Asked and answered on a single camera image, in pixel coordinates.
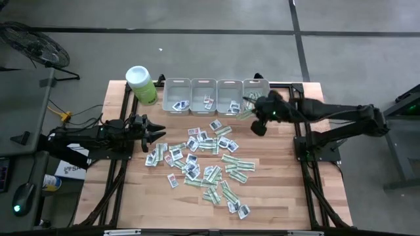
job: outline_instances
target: wooden table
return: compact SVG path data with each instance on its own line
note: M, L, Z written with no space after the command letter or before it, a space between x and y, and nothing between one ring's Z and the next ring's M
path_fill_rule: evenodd
M324 100L319 83L303 83L304 95L307 98ZM103 120L118 119L123 101L125 81L110 81L106 93ZM286 89L279 89L288 100ZM154 106L139 106L138 114L147 114L151 122L166 126L166 135L157 142L169 145L186 142L187 129L200 127L214 137L209 123L218 119L224 126L231 126L232 132L226 137L235 140L240 146L232 155L244 161L256 164L255 172L246 172L248 181L241 184L232 180L223 171L223 180L227 180L230 188L236 193L242 204L251 209L249 216L240 220L237 214L231 214L222 198L219 206L202 199L205 188L184 185L184 175L176 167L169 167L165 161L157 167L144 166L146 153L141 152L139 143L135 145L133 158L129 161L121 210L119 228L161 228L161 229L310 229L302 170L295 160L292 139L295 129L289 123L267 125L265 137L252 133L252 119L237 121L218 117L169 117L162 110L163 89L158 89L159 101ZM131 107L131 95L128 108ZM312 125L312 130L329 130L327 120ZM183 151L184 156L190 150ZM210 151L197 150L201 176L205 167L218 165L224 167L220 149L219 155ZM89 168L77 213L75 224L83 221L93 210L104 194L110 162L103 160ZM350 212L346 193L337 167L331 163L319 163L324 194L340 217L351 225ZM179 186L172 189L167 175L174 173ZM318 201L314 201L317 219L321 222ZM108 209L108 219L112 214L113 199Z

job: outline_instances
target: yellow connector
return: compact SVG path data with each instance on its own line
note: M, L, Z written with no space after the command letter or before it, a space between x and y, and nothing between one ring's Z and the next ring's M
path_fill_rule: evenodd
M72 113L70 111L67 111L66 113L60 113L61 121L66 123L70 120L70 117L72 116Z

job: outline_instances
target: white bottle cap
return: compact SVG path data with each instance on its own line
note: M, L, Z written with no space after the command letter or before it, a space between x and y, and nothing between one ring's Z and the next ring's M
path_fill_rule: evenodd
M131 88L141 88L149 83L150 74L142 66L133 66L125 74L125 79Z

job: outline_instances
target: concrete floor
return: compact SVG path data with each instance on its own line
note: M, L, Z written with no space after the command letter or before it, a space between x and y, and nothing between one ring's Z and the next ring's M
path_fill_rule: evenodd
M295 0L295 4L302 30L420 30L420 1L416 0ZM4 20L39 27L293 29L287 0L12 0L0 13L0 21ZM70 111L101 104L108 81L124 79L134 65L146 66L154 78L164 73L167 77L245 79L260 72L271 81L303 80L292 35L47 35L69 52L68 69L82 78L59 83L52 92L51 99ZM303 47L310 80L321 82L329 103L375 104L386 109L396 96L419 83L418 37L303 37ZM0 45L0 52L0 66L33 67L6 45ZM73 121L83 122L99 113L100 109L92 110ZM56 125L57 117L47 113L43 130ZM354 225L419 235L420 189L382 189L383 184L398 179L385 138L351 138L340 152ZM51 163L53 171L56 161ZM68 186L78 189L81 183ZM76 198L77 193L51 197L45 217L55 227L66 226Z

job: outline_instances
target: bottle with green lid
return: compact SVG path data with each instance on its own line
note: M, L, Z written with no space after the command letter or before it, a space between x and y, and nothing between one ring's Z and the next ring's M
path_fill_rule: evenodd
M158 92L146 68L133 66L125 74L125 79L141 104L153 105L158 101Z

